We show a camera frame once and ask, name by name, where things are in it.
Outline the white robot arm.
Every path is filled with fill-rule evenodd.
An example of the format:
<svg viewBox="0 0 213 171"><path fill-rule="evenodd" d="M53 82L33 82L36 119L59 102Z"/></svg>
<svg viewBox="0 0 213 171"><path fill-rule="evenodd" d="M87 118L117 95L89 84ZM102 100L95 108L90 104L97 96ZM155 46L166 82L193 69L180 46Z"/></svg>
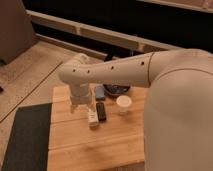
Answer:
<svg viewBox="0 0 213 171"><path fill-rule="evenodd" d="M213 54L200 49L151 52L91 64L85 54L65 62L59 78L76 104L91 83L146 87L146 171L213 171Z"/></svg>

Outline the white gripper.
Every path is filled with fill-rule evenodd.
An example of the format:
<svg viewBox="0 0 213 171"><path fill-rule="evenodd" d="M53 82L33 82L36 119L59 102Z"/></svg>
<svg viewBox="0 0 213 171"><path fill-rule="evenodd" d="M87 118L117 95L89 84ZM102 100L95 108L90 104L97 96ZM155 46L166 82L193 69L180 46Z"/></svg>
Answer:
<svg viewBox="0 0 213 171"><path fill-rule="evenodd" d="M89 105L92 102L92 93L88 84L71 84L69 88L72 112L79 105Z"/></svg>

